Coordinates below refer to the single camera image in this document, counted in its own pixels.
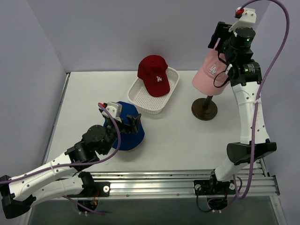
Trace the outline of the blue bucket hat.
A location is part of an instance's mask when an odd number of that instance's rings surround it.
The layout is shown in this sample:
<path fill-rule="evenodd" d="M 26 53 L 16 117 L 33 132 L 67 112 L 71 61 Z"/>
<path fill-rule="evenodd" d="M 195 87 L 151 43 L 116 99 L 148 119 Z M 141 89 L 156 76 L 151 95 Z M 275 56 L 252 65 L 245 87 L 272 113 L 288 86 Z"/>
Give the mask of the blue bucket hat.
<path fill-rule="evenodd" d="M 121 143 L 119 150 L 132 150 L 142 142 L 145 136 L 145 132 L 141 124 L 141 114 L 132 104 L 122 101 L 117 102 L 117 104 L 118 106 L 121 106 L 121 111 L 118 115 L 120 121 L 115 121 L 120 131 Z M 109 117 L 105 116 L 103 127 L 105 127 L 106 131 L 104 149 L 107 154 L 111 148 L 117 148 L 118 135 L 115 126 Z"/>

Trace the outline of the white perforated plastic basket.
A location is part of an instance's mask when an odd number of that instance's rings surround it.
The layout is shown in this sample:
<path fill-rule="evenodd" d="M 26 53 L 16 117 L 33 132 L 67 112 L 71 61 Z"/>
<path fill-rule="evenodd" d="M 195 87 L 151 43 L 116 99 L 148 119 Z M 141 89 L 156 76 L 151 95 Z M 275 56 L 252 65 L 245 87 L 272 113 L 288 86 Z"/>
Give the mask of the white perforated plastic basket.
<path fill-rule="evenodd" d="M 129 102 L 134 104 L 139 112 L 151 115 L 159 114 L 168 103 L 180 80 L 180 76 L 174 68 L 169 67 L 166 70 L 166 75 L 170 86 L 168 94 L 161 97 L 151 96 L 146 90 L 142 79 L 137 77 L 127 92 Z"/>

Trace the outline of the pink LA baseball cap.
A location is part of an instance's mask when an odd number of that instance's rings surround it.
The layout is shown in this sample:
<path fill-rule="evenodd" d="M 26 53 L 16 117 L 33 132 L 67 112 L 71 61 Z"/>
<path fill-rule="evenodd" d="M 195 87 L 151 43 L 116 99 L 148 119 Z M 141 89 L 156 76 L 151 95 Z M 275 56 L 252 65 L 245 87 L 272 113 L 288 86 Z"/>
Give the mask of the pink LA baseball cap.
<path fill-rule="evenodd" d="M 222 72 L 226 68 L 226 64 L 219 60 L 218 52 L 215 49 L 211 49 L 203 65 L 194 76 L 192 85 L 204 95 L 220 95 L 227 83 L 220 88 L 217 88 L 217 86 L 221 86 L 228 78 L 228 75 Z"/>

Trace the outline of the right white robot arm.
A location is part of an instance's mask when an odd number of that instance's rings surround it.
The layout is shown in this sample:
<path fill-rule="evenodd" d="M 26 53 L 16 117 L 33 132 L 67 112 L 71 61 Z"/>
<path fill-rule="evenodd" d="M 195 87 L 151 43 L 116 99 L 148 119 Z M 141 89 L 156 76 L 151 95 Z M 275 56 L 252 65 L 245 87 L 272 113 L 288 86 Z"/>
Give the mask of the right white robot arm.
<path fill-rule="evenodd" d="M 227 159 L 214 170 L 214 178 L 208 182 L 209 190 L 215 194 L 243 167 L 277 150 L 277 144 L 270 141 L 263 118 L 259 94 L 263 77 L 251 50 L 255 31 L 248 27 L 230 29 L 231 25 L 218 22 L 208 45 L 218 55 L 224 55 L 220 61 L 226 65 L 224 72 L 237 101 L 241 125 L 240 141 L 227 145 Z"/>

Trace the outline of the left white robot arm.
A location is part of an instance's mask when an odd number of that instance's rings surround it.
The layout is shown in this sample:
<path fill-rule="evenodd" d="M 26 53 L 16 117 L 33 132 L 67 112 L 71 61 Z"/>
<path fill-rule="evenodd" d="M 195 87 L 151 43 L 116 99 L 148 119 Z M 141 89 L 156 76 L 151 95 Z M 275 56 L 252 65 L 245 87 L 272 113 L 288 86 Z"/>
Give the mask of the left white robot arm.
<path fill-rule="evenodd" d="M 99 155 L 106 155 L 120 134 L 137 134 L 141 114 L 123 118 L 104 115 L 105 126 L 94 125 L 82 135 L 81 141 L 67 149 L 51 162 L 20 176 L 4 175 L 0 178 L 0 195 L 4 215 L 16 218 L 33 206 L 62 195 L 91 197 L 97 185 L 85 169 L 101 162 Z"/>

